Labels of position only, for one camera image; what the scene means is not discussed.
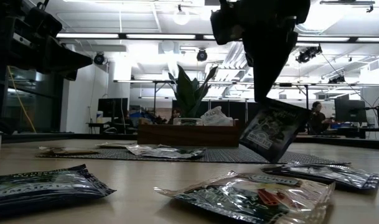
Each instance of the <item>person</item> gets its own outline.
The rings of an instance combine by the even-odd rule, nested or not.
[[[321,112],[322,104],[314,102],[311,109],[311,119],[309,121],[312,134],[320,134],[324,132],[331,123],[331,119],[326,119],[325,115]]]
[[[181,116],[181,111],[178,108],[172,110],[171,118],[167,124],[174,124],[174,118],[179,118]]]

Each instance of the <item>security camera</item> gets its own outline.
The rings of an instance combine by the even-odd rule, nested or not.
[[[199,62],[204,62],[207,60],[207,53],[206,53],[206,50],[205,49],[200,49],[199,50],[199,53],[197,53],[197,60]]]
[[[94,63],[97,65],[104,65],[108,62],[108,59],[104,56],[104,52],[97,52],[94,57]]]

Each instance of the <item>ceiling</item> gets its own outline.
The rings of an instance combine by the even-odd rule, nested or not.
[[[39,0],[25,1],[30,1],[33,5],[39,2]],[[140,0],[119,1],[118,3],[75,1],[78,0],[50,0],[47,6],[47,12],[62,23],[64,32],[211,34],[210,11],[219,8],[218,6],[205,6],[205,1],[208,3],[209,0],[192,0],[191,3],[181,1],[182,10],[187,15],[180,15],[177,13],[178,3],[174,2],[168,4],[156,1],[143,4]],[[300,35],[379,37],[379,2],[374,4],[374,10],[370,13],[367,13],[369,6],[326,6],[320,5],[318,0],[312,0],[311,3],[306,23],[296,29]],[[168,63],[172,59],[169,55],[160,54],[159,44],[161,42],[155,40],[81,40],[80,42],[71,42],[71,44],[75,44],[78,50],[83,46],[84,49],[92,52],[95,52],[93,49],[97,46],[119,49],[118,47],[123,45],[126,47],[126,54],[132,65],[132,74],[147,77],[146,75],[159,75],[163,70],[169,70]],[[198,62],[196,60],[197,52],[193,51],[180,51],[173,58],[173,61],[185,70],[201,72],[207,72],[212,63],[227,62],[229,53],[236,49],[234,43],[218,46],[214,41],[176,41],[176,44],[206,49],[208,53],[206,62]],[[295,58],[303,48],[296,47],[278,78],[280,82],[309,82],[310,80],[327,82],[322,77],[329,77],[328,74],[334,72],[332,66],[335,69],[343,68],[346,77],[357,78],[362,66],[379,58],[379,44],[322,44],[321,47],[325,57],[318,55],[310,62],[300,65]],[[237,60],[243,59],[244,51],[236,54],[238,55]],[[226,77],[234,77],[236,74],[228,74]],[[250,72],[246,75],[242,78],[251,78]]]

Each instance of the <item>potted plant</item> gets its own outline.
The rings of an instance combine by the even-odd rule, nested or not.
[[[175,98],[181,108],[181,118],[175,118],[174,124],[180,123],[180,125],[203,125],[203,122],[198,114],[199,106],[202,99],[207,95],[210,85],[207,82],[214,77],[218,67],[214,67],[208,73],[206,79],[199,86],[199,81],[194,78],[192,81],[185,73],[184,69],[178,65],[179,73],[178,78],[169,73],[169,78],[173,81],[172,89],[175,94]]]

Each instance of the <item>window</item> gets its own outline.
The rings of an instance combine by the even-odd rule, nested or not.
[[[57,75],[43,75],[35,70],[22,70],[16,67],[10,69],[23,107],[36,131],[38,133],[59,131],[63,78]],[[2,78],[0,78],[0,93],[2,101],[4,96]],[[32,132],[11,78],[8,80],[6,94],[6,101],[0,103],[0,115],[14,119],[17,131]]]

